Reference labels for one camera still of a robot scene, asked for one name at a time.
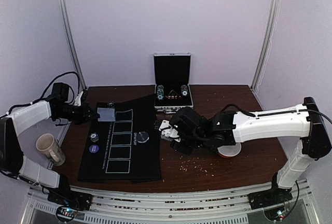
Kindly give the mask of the grey playing card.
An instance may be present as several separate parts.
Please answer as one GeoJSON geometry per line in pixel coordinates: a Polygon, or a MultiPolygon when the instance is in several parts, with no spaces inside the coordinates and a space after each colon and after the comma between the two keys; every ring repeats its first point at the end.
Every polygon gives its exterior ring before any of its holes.
{"type": "Polygon", "coordinates": [[[98,107],[97,113],[99,115],[98,122],[115,122],[115,109],[98,107]]]}

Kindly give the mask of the purple small blind button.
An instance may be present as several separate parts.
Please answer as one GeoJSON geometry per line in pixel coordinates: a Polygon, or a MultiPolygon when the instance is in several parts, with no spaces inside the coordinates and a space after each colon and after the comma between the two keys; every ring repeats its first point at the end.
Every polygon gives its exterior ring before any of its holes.
{"type": "Polygon", "coordinates": [[[90,153],[97,153],[99,150],[100,150],[99,146],[95,145],[95,144],[93,144],[89,147],[89,152],[90,153]]]}

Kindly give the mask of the black poker mat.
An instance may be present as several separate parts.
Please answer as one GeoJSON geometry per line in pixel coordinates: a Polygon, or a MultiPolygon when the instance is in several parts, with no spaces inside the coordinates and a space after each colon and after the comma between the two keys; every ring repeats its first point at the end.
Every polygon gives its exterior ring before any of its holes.
{"type": "MultiPolygon", "coordinates": [[[[155,128],[155,96],[153,94],[122,103],[115,103],[115,122],[92,121],[88,132],[77,179],[81,182],[130,180],[133,183],[161,179],[160,133],[155,128]],[[145,131],[149,140],[140,144],[137,132],[145,131]],[[92,142],[91,133],[99,140],[92,142]],[[98,145],[97,153],[90,153],[91,145],[98,145]]],[[[108,108],[106,102],[98,107],[108,108]]]]}

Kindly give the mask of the deck of grey cards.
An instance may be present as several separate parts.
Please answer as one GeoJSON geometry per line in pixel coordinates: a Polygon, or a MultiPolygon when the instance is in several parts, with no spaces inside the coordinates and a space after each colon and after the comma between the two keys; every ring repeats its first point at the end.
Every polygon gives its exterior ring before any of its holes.
{"type": "Polygon", "coordinates": [[[161,138],[162,138],[163,140],[170,141],[170,142],[173,140],[173,138],[171,138],[171,137],[169,137],[169,136],[165,136],[164,134],[161,134],[161,138]]]}

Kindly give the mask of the poker chip stack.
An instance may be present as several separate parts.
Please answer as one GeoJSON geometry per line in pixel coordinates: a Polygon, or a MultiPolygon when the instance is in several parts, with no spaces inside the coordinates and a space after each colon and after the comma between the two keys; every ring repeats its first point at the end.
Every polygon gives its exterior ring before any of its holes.
{"type": "Polygon", "coordinates": [[[107,107],[108,108],[114,108],[115,107],[115,103],[113,101],[110,101],[107,103],[107,107]]]}

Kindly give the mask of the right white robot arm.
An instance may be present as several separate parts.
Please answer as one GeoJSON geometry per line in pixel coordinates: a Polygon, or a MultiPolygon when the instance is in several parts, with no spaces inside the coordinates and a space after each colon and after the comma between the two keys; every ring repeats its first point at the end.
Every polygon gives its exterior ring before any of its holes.
{"type": "Polygon", "coordinates": [[[220,156],[235,156],[241,144],[256,139],[298,137],[297,146],[286,164],[275,173],[266,200],[277,204],[285,197],[300,175],[314,161],[331,151],[325,120],[312,97],[293,107],[250,112],[236,104],[228,104],[212,118],[198,114],[190,107],[179,109],[170,120],[162,120],[156,128],[173,149],[191,154],[205,148],[220,156]]]}

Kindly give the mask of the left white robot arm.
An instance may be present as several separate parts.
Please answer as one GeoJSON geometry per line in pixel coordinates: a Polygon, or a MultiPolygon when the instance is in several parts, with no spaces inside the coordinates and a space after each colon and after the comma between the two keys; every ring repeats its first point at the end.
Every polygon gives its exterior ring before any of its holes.
{"type": "Polygon", "coordinates": [[[66,119],[83,124],[99,118],[99,114],[85,101],[86,90],[78,92],[73,103],[68,103],[70,86],[57,82],[49,96],[20,105],[1,118],[1,172],[13,179],[55,189],[54,196],[63,205],[75,200],[65,175],[49,170],[24,155],[18,137],[32,126],[51,119],[66,119]]]}

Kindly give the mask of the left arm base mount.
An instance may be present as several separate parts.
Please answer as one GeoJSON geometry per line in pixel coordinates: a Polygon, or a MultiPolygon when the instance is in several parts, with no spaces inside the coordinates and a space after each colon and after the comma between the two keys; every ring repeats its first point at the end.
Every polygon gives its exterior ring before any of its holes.
{"type": "Polygon", "coordinates": [[[88,211],[92,203],[93,196],[89,193],[82,193],[70,190],[69,195],[49,190],[47,200],[59,206],[55,216],[58,221],[68,223],[73,221],[82,211],[88,211]]]}

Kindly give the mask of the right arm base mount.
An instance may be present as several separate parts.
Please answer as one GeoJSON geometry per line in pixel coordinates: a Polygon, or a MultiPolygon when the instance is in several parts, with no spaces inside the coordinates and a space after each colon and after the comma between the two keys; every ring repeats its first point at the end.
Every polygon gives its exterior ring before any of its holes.
{"type": "Polygon", "coordinates": [[[265,190],[260,192],[250,193],[248,201],[251,209],[264,209],[264,216],[269,221],[282,221],[285,219],[290,210],[290,200],[293,196],[290,190],[277,189],[265,190]]]}

